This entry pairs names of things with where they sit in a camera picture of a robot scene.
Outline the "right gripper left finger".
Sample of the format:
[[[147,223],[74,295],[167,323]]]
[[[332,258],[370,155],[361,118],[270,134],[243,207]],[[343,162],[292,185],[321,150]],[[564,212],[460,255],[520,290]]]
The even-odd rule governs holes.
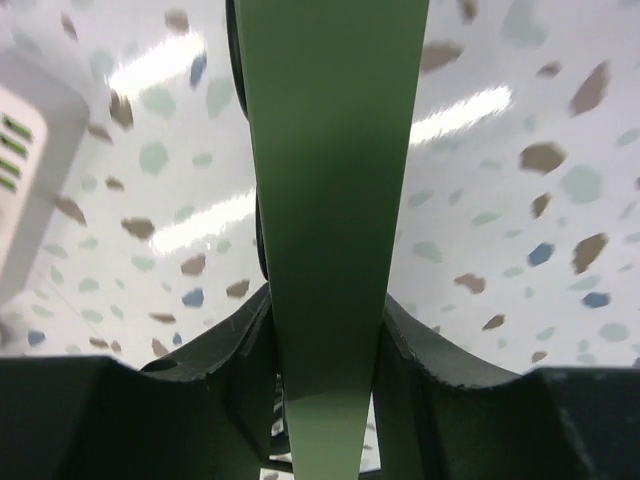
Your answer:
[[[5,479],[256,479],[273,412],[271,302],[136,370],[109,356],[1,362]]]

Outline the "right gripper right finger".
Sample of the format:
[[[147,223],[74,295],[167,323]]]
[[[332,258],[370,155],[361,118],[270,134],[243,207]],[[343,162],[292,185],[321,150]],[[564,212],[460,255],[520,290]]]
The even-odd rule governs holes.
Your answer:
[[[388,299],[373,400],[385,479],[635,479],[639,372],[484,361]]]

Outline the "white power strip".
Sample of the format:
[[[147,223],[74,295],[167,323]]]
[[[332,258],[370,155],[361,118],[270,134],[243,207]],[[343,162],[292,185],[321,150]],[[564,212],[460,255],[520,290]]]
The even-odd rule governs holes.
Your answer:
[[[1,302],[24,289],[90,117],[41,65],[1,51]]]

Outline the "green power strip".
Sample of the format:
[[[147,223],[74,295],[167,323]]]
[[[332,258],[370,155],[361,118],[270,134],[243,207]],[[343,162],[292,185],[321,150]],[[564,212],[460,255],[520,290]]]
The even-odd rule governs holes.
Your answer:
[[[428,8],[227,10],[298,479],[359,473]]]

